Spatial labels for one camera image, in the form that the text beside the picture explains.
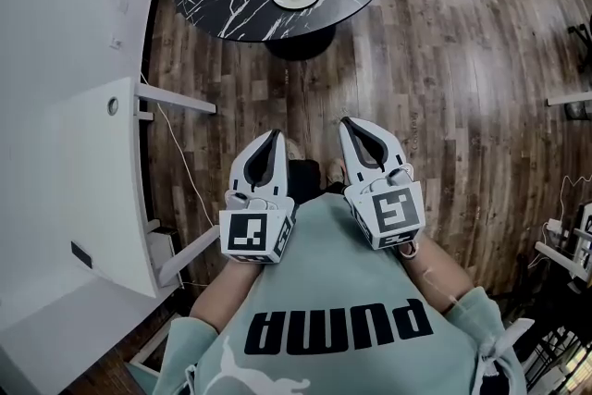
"white wall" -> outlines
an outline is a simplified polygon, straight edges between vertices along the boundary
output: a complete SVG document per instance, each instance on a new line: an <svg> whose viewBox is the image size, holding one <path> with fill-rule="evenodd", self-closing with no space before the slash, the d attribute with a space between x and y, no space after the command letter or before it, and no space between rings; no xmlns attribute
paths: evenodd
<svg viewBox="0 0 592 395"><path fill-rule="evenodd" d="M53 207L52 105L138 76L150 1L0 0L0 344L40 393L61 390L160 303L73 266ZM86 327L99 327L93 340ZM0 384L12 384L2 366Z"/></svg>

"round hole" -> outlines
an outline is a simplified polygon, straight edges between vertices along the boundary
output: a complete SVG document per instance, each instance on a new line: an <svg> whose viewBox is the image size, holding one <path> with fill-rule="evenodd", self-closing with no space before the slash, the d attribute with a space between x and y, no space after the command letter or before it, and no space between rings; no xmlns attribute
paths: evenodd
<svg viewBox="0 0 592 395"><path fill-rule="evenodd" d="M119 108L119 102L117 101L116 97L112 97L109 99L107 103L107 112L109 116L114 116L117 113L117 109Z"/></svg>

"table base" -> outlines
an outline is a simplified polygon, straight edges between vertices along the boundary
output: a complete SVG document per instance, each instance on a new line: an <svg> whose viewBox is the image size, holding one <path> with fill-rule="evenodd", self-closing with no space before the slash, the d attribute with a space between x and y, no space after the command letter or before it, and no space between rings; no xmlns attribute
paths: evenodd
<svg viewBox="0 0 592 395"><path fill-rule="evenodd" d="M323 53L335 37L335 25L304 35L265 42L273 56L288 61L303 61Z"/></svg>

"drawstring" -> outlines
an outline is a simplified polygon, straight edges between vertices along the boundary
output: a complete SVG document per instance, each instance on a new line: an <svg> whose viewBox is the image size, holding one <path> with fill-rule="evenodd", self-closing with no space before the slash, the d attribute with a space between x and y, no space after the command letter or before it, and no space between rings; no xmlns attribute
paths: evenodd
<svg viewBox="0 0 592 395"><path fill-rule="evenodd" d="M494 362L499 364L508 378L510 395L514 393L515 384L513 382L512 370L500 357L534 324L535 321L533 319L520 318L508 327L493 344L491 341L481 344L479 354L477 355L475 384L473 385L471 395L479 395L484 376L495 375L497 373Z"/></svg>
<svg viewBox="0 0 592 395"><path fill-rule="evenodd" d="M195 395L195 372L197 371L196 365L190 365L185 369L185 386L189 387L189 393Z"/></svg>

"mint green sweatshirt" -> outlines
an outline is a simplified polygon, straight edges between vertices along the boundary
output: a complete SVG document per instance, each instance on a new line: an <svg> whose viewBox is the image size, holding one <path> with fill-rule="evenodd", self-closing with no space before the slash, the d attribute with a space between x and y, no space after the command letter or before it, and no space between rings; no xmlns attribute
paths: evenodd
<svg viewBox="0 0 592 395"><path fill-rule="evenodd" d="M282 261L265 267L222 334L173 322L155 395L489 393L479 391L479 348L504 327L482 288L441 315L392 252L369 248L342 196L308 202L296 219ZM512 394L526 393L512 348L495 366Z"/></svg>

